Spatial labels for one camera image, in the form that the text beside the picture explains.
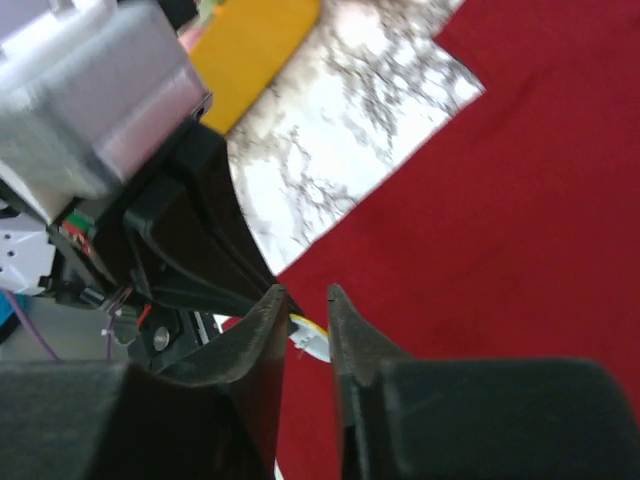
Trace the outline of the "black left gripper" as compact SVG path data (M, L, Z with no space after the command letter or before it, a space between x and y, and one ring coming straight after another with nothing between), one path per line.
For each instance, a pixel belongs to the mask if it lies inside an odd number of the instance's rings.
M135 199L75 202L46 227L62 262L46 285L64 302L129 309L127 353L159 372L242 317L277 280L241 211L223 136L190 120L159 152Z

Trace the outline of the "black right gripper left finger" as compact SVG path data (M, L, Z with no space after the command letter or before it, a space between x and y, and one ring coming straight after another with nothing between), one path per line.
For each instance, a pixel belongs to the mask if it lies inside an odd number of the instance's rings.
M109 361L1 366L5 479L271 479L288 296L159 374Z

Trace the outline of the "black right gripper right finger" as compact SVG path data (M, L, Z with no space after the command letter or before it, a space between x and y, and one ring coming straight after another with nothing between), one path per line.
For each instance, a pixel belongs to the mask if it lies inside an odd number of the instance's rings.
M328 290L345 479L635 479L626 396L576 358L424 360Z

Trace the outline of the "small gold brooch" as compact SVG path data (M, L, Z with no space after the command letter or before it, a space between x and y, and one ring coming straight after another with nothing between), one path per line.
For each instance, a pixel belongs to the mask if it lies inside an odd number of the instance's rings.
M296 330L289 335L289 339L300 354L307 354L316 360L329 363L331 359L327 331L298 314L291 314L290 320L296 326Z

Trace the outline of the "red t-shirt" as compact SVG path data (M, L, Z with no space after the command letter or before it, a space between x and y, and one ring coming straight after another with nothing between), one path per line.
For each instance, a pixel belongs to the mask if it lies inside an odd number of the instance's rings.
M327 1L229 138L305 314L423 358L576 356L639 400L639 5Z

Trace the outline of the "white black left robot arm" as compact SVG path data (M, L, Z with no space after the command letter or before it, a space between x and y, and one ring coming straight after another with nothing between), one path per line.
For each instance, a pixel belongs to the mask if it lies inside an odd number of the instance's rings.
M132 180L44 222L1 190L1 286L134 321L129 357L158 372L242 317L276 279L241 211L222 135L185 121Z

